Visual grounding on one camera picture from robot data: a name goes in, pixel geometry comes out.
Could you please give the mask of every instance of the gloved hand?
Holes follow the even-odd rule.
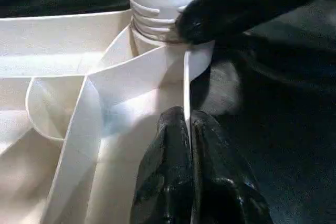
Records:
[[[226,40],[312,0],[194,0],[176,21],[182,39]]]
[[[191,118],[192,154],[183,109],[161,114],[141,161],[131,224],[272,224],[250,166],[220,124],[204,112]]]

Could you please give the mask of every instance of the cardboard divider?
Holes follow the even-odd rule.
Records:
[[[159,45],[140,40],[134,32],[132,24],[127,25],[110,44],[104,56],[97,65],[92,68],[92,71],[96,72],[115,66],[159,47]]]
[[[60,153],[32,128],[25,110],[29,82],[0,79],[0,223],[39,223]]]
[[[42,136],[63,141],[84,77],[32,78],[26,110],[34,129]]]
[[[86,223],[102,132],[99,94],[85,78],[41,223]]]
[[[128,223],[138,165],[160,114],[183,106],[184,51],[162,46],[89,76],[99,93],[103,128],[88,223]]]
[[[0,19],[0,77],[85,74],[131,12]]]

